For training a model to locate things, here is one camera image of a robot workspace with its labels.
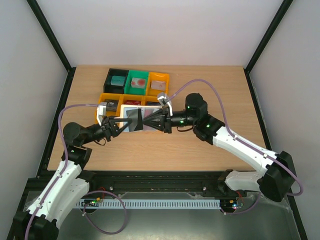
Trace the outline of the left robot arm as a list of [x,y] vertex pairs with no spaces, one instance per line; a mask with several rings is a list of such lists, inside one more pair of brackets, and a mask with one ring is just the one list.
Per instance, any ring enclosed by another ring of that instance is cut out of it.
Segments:
[[130,118],[105,117],[101,123],[83,127],[68,123],[60,130],[64,153],[61,162],[41,194],[25,211],[17,211],[12,220],[18,240],[55,240],[76,204],[87,195],[114,193],[95,188],[95,175],[84,169],[92,153],[84,145],[102,139],[111,141],[131,123]]

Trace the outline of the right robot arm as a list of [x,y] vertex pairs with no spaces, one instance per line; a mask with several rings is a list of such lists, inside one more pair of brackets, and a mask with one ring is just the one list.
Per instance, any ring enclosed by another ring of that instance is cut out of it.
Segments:
[[173,111],[167,98],[159,95],[162,108],[145,117],[144,125],[168,134],[173,127],[190,126],[198,139],[232,153],[254,169],[228,170],[218,183],[222,195],[229,196],[237,190],[254,191],[274,202],[282,201],[296,180],[289,153],[276,153],[237,135],[225,122],[208,113],[208,104],[199,93],[187,95],[181,111]]

